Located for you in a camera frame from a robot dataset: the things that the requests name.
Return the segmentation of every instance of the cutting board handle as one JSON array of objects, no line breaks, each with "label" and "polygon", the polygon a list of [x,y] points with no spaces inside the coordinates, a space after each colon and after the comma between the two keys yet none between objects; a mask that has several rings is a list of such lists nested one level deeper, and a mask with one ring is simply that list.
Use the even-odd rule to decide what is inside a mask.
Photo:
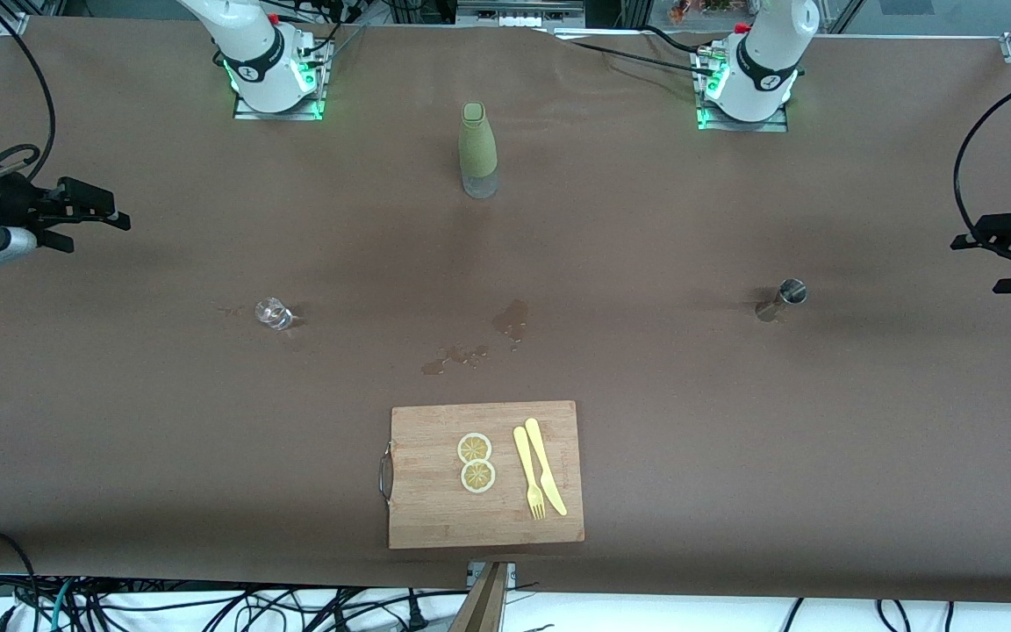
[{"label": "cutting board handle", "polygon": [[381,455],[380,482],[377,483],[381,489],[381,498],[386,505],[392,505],[392,442],[384,447],[384,455]]}]

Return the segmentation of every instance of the knife handle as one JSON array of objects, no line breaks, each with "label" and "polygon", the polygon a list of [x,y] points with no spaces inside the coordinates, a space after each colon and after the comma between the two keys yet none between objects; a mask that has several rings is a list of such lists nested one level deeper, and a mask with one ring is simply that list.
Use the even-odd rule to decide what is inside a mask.
[{"label": "knife handle", "polygon": [[529,440],[533,442],[533,449],[537,452],[537,460],[541,461],[541,471],[553,471],[549,467],[549,456],[545,455],[545,440],[544,437],[541,437],[541,425],[538,425],[537,420],[530,417],[529,420],[525,421],[525,429],[529,431]]},{"label": "knife handle", "polygon": [[522,467],[525,469],[526,480],[529,484],[536,485],[537,479],[533,476],[533,455],[529,453],[529,437],[525,436],[525,429],[517,427],[514,429],[514,443],[517,443],[517,453],[522,456]]}]

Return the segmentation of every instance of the white floor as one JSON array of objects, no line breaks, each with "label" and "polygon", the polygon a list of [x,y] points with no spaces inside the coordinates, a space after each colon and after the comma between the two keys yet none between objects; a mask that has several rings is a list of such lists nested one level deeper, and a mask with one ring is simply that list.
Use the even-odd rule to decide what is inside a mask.
[{"label": "white floor", "polygon": [[[281,593],[264,593],[269,599]],[[333,591],[298,593],[306,607],[321,607]],[[364,601],[404,596],[401,589],[376,589],[360,597]],[[156,593],[135,596],[113,596],[105,604],[116,607],[157,607],[194,601],[220,600],[237,593]],[[787,613],[794,600],[755,599],[754,597],[660,597],[660,596],[571,596],[561,593],[511,594],[505,608],[502,632],[530,632],[553,624],[551,632],[595,631],[681,631],[681,632],[782,632]],[[424,615],[429,620],[452,616],[462,603],[461,596],[433,597],[422,600]],[[10,608],[12,600],[0,597],[0,615]],[[904,602],[911,629],[914,632],[942,632],[946,604],[937,602]],[[109,611],[112,619],[129,632],[196,632],[204,627],[220,604],[154,613]],[[390,607],[394,615],[406,620],[404,604]],[[32,625],[31,611],[18,609],[8,632],[28,632]],[[897,629],[902,622],[892,604],[888,617]],[[245,627],[248,616],[240,609],[221,621],[219,631],[228,632]],[[354,632],[392,629],[393,617],[382,611],[357,617],[350,622]],[[265,615],[256,620],[250,632],[293,632],[302,620],[294,613],[285,617]],[[49,629],[43,620],[40,629]],[[1011,605],[958,603],[954,609],[952,632],[1011,632]],[[886,632],[875,612],[875,604],[862,600],[807,600],[802,605],[791,632]]]}]

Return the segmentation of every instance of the green bottle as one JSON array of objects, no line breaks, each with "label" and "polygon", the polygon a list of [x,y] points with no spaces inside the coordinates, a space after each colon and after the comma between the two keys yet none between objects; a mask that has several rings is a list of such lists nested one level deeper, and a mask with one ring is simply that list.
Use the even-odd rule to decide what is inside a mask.
[{"label": "green bottle", "polygon": [[485,105],[477,101],[462,106],[458,168],[466,195],[481,200],[497,191],[497,145],[486,120]]}]

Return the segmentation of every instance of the liquid spill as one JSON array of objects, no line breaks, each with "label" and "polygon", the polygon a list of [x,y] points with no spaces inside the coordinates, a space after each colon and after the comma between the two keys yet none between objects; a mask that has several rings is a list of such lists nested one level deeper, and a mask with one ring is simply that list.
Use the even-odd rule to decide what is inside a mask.
[{"label": "liquid spill", "polygon": [[421,372],[426,376],[438,376],[444,371],[447,363],[466,364],[472,369],[478,368],[478,363],[489,356],[489,347],[478,345],[474,351],[465,351],[461,345],[453,344],[446,349],[439,350],[439,357],[421,367]]},{"label": "liquid spill", "polygon": [[525,324],[529,320],[529,303],[515,299],[504,311],[494,315],[493,327],[514,342],[525,339]]}]

